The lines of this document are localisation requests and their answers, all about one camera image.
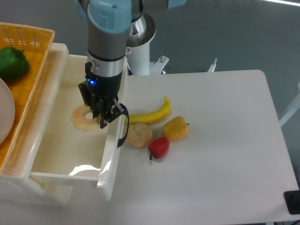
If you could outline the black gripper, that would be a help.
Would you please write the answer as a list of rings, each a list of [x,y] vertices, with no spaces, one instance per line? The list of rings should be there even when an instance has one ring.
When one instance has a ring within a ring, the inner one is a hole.
[[[85,81],[78,85],[84,104],[98,117],[100,128],[105,128],[121,115],[128,116],[127,108],[119,103],[118,92],[122,74],[103,77],[92,72],[92,62],[85,63]]]

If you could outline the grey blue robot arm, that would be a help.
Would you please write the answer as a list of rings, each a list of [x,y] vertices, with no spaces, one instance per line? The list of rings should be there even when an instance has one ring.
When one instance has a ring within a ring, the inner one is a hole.
[[[149,74],[148,48],[156,34],[149,11],[171,9],[185,4],[184,0],[77,0],[80,15],[88,25],[85,81],[79,89],[93,118],[104,128],[127,109],[119,103],[118,92],[123,71],[135,74],[145,68]]]

